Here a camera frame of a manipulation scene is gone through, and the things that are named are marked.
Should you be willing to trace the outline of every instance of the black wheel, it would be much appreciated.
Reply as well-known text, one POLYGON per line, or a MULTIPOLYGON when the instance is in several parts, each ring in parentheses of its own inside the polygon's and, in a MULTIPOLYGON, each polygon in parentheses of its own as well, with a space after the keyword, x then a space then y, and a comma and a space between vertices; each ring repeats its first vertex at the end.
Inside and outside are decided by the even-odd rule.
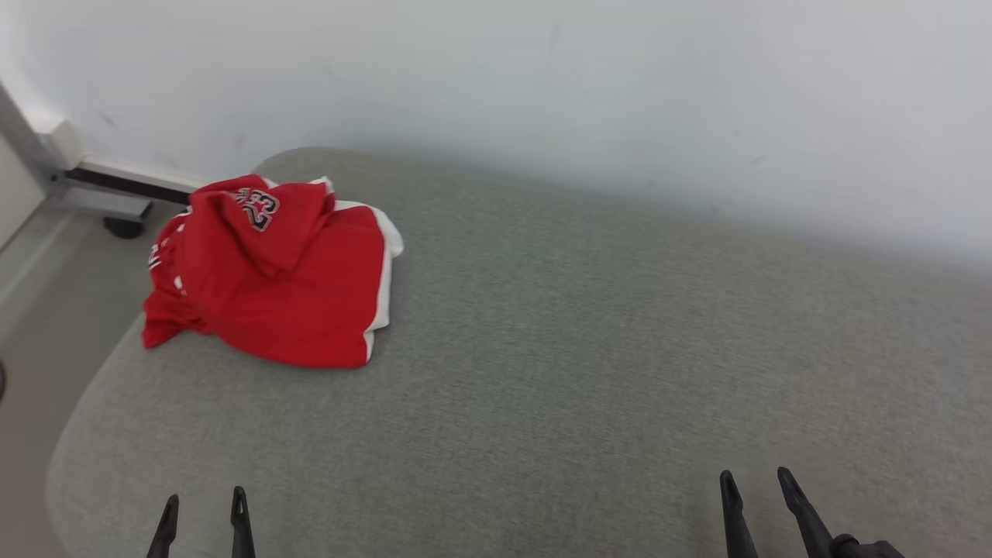
POLYGON ((141 236, 141 233, 145 231, 145 223, 114 217, 104 217, 103 228, 106 228, 111 234, 118 238, 131 240, 141 236))

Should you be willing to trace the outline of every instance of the caster wheel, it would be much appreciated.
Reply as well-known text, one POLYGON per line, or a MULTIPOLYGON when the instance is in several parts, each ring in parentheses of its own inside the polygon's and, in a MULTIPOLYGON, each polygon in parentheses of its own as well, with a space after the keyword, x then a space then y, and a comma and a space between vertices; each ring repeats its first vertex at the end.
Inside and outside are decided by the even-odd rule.
POLYGON ((106 228, 111 234, 118 238, 131 240, 141 236, 141 233, 145 231, 145 223, 114 217, 104 217, 103 228, 106 228))

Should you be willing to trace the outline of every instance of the floor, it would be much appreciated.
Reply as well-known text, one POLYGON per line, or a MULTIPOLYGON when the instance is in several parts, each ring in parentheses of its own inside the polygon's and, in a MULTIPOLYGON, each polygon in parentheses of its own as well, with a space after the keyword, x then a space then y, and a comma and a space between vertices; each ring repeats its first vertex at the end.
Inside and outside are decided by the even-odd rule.
POLYGON ((44 503, 49 457, 83 389, 138 317, 155 233, 180 209, 156 203, 135 240, 84 217, 92 219, 85 239, 0 345, 0 556, 64 556, 44 503))

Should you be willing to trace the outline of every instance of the white baseboard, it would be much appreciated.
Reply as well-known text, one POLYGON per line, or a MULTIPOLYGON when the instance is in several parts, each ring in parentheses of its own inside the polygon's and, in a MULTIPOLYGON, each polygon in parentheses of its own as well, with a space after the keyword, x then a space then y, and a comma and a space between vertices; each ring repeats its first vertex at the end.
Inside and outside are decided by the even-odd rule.
POLYGON ((206 182, 173 175, 164 171, 145 169, 135 165, 108 161, 88 155, 79 163, 79 168, 94 173, 102 173, 112 177, 143 182, 186 193, 193 192, 206 185, 206 182))
POLYGON ((0 251, 0 343, 16 331, 97 221, 42 206, 0 251))

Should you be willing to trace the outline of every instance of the metal frame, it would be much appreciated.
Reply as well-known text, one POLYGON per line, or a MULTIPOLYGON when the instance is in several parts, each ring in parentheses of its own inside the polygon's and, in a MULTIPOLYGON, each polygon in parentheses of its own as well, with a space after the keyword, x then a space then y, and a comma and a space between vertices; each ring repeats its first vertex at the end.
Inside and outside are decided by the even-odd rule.
POLYGON ((69 169, 59 168, 55 157, 42 144, 3 83, 0 83, 0 134, 56 205, 133 222, 142 222, 148 213, 151 206, 148 200, 76 184, 67 172, 69 169))

